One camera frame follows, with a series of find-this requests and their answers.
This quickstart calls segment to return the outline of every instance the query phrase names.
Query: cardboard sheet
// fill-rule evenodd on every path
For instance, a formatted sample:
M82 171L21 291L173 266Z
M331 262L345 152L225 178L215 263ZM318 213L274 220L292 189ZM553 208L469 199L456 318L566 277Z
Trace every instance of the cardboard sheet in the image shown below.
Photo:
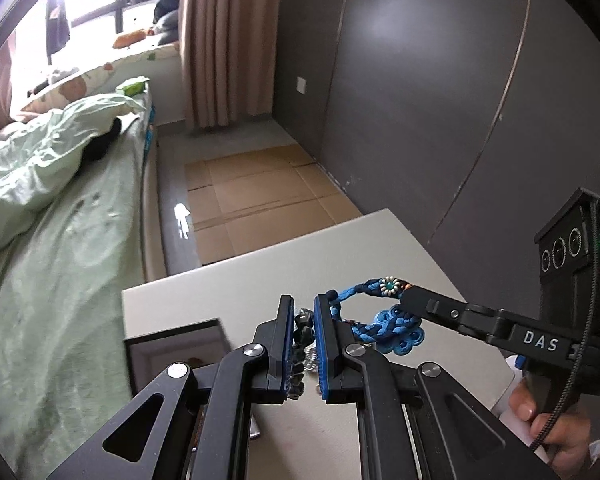
M185 170L203 264L360 216L297 144L203 160Z

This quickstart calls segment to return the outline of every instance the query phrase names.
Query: white table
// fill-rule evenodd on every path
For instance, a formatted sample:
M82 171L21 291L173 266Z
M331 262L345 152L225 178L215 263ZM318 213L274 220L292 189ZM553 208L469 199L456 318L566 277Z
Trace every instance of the white table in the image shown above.
M211 266L137 286L123 293L125 331L135 337L219 318L231 345L251 342L256 327L276 315L281 294L296 308L313 308L317 294L370 278L396 276L462 300L427 251L388 210L244 254ZM370 321L392 303L358 295L343 303L344 317ZM512 380L500 352L451 330L423 323L424 343L389 359L416 367L442 365L488 408ZM251 479L360 478L353 405L327 406L306 374L298 401L258 406L263 437L250 445Z

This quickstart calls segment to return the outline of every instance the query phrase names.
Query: silver screw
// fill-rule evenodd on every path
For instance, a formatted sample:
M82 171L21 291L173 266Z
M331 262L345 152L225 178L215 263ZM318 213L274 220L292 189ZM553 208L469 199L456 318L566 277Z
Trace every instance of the silver screw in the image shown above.
M363 347L362 345L359 345L358 343L352 343L349 346L347 346L344 351L353 356L353 357L360 357L361 355L364 355L366 352L365 347Z
M249 343L242 351L249 357L257 357L264 352L264 346L259 343Z
M167 374L173 379L179 379L187 375L188 367L184 363L174 363L167 368Z
M424 363L420 367L420 370L422 370L422 373L427 377L438 377L442 371L435 363Z

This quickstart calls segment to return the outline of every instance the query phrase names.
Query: black cable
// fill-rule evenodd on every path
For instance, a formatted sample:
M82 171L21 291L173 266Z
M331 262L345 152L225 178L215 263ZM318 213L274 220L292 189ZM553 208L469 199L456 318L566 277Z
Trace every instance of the black cable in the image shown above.
M589 342L589 335L591 333L591 326L593 324L593 315L596 311L596 297L598 296L598 273L600 272L600 248L598 247L598 200L592 200L589 203L589 213L591 215L591 233L593 238L593 272L592 272L592 280L591 280L591 297L589 300L589 312L587 313L587 321L584 325L584 332L582 333L582 339L580 341L580 346L576 351L575 361L573 363L573 368L571 369L571 373L567 378L567 382L564 385L564 389L560 394L560 398L555 405L554 410L551 415L547 419L547 422L542 427L542 431L538 433L536 439L531 443L529 449L531 451L535 451L538 449L538 446L542 444L542 441L546 439L547 435L549 435L550 431L554 428L555 423L558 418L562 415L564 411L564 405L571 395L571 391L573 390L573 385L575 384L576 377L578 375L578 371L580 370L580 365L582 364L582 360L584 358L584 351L587 347L587 343Z

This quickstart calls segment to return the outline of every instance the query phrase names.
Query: hanging clothes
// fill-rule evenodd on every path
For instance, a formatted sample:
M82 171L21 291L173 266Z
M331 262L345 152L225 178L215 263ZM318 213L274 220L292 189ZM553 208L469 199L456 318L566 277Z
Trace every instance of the hanging clothes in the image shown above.
M69 41L69 20L64 0L46 0L46 59L62 50Z

